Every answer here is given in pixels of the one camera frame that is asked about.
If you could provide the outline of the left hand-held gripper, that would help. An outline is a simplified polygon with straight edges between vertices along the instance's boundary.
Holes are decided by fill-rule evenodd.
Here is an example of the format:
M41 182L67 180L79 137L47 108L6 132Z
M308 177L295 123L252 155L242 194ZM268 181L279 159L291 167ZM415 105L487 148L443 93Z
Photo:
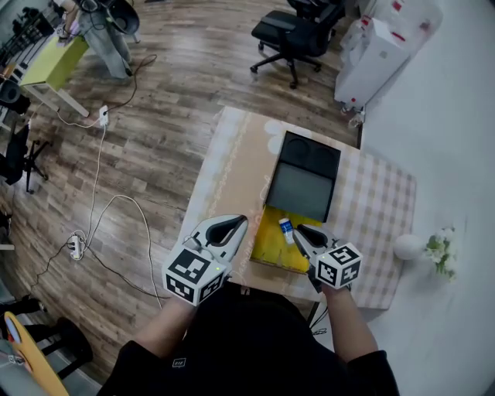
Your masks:
M162 266L166 291L198 306L218 291L227 279L248 229L241 214L224 214L201 221L177 243Z

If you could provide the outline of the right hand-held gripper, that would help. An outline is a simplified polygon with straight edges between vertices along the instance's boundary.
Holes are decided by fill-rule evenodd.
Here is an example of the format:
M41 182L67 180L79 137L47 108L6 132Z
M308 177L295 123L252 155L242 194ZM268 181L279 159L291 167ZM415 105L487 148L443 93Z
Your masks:
M299 224L293 237L299 252L310 264L307 274L317 292L324 285L334 290L351 289L360 276L363 261L363 255L352 243L310 224Z

